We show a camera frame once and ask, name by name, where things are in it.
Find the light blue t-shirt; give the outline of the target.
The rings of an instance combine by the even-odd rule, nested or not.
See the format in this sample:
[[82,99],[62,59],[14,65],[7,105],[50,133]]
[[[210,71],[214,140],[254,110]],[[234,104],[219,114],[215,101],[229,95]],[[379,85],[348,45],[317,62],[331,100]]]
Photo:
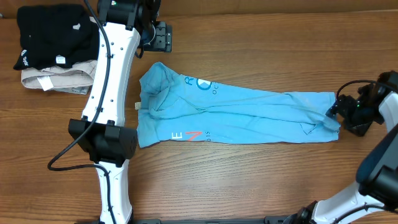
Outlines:
[[162,141],[226,144],[318,143],[338,140],[326,116],[332,92],[272,92],[179,74],[157,62],[140,79],[140,147]]

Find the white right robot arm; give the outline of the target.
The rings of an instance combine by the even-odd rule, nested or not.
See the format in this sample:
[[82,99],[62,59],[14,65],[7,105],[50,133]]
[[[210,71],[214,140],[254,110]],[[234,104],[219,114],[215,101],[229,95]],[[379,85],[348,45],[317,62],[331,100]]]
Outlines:
[[358,98],[336,94],[327,115],[339,114],[343,126],[364,136],[373,123],[385,124],[387,134],[362,161],[356,180],[333,197],[314,201],[282,223],[351,223],[375,212],[397,213],[397,72],[362,80]]

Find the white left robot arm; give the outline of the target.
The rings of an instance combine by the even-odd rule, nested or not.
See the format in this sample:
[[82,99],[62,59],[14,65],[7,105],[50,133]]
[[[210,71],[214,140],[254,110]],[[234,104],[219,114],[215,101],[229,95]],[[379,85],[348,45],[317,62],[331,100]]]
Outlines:
[[127,170],[137,131],[125,126],[126,93],[132,61],[145,51],[170,52],[171,26],[159,22],[160,0],[99,1],[98,59],[90,97],[68,132],[88,153],[101,192],[98,223],[133,223]]

